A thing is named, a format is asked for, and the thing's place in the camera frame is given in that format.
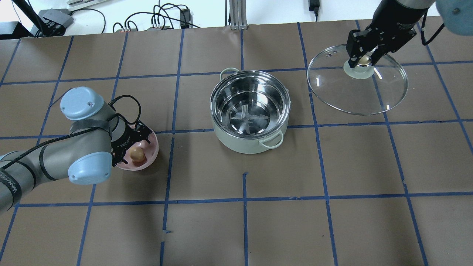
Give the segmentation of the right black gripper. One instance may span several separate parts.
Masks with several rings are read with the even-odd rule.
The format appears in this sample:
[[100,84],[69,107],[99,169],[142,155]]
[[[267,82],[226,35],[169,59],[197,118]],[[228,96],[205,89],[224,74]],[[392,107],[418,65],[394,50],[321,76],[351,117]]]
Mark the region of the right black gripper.
[[414,27],[428,9],[428,0],[382,0],[365,29],[348,33],[348,66],[365,67],[363,57],[368,53],[375,66],[383,56],[397,52],[415,37]]

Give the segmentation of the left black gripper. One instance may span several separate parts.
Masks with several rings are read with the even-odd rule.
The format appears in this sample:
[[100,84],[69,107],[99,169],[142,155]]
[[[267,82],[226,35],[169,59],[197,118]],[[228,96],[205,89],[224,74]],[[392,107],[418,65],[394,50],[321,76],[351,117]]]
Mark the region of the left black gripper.
[[142,141],[151,133],[151,129],[143,123],[137,123],[136,126],[126,126],[123,135],[111,142],[112,147],[112,167],[116,167],[125,156],[125,152],[134,143]]

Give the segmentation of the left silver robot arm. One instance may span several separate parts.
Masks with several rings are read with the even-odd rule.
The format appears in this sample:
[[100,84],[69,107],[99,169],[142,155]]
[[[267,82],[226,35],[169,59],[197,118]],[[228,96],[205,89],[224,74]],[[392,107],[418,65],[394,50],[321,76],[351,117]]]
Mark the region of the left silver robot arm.
[[140,119],[130,122],[87,86],[66,91],[60,110],[72,121],[69,134],[24,151],[1,156],[1,213],[41,184],[68,178],[77,185],[99,184],[113,167],[139,171],[157,158],[156,134]]

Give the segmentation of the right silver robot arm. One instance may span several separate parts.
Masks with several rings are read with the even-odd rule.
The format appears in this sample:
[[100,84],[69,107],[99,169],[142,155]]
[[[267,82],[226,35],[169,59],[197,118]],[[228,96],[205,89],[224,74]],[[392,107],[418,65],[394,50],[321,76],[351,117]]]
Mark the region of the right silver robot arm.
[[415,25],[425,27],[429,8],[435,4],[443,23],[429,40],[421,33],[421,43],[430,44],[447,28],[456,35],[473,32],[471,0],[382,0],[372,22],[364,29],[348,33],[346,51],[349,59],[344,68],[373,66],[388,53],[395,53],[416,36]]

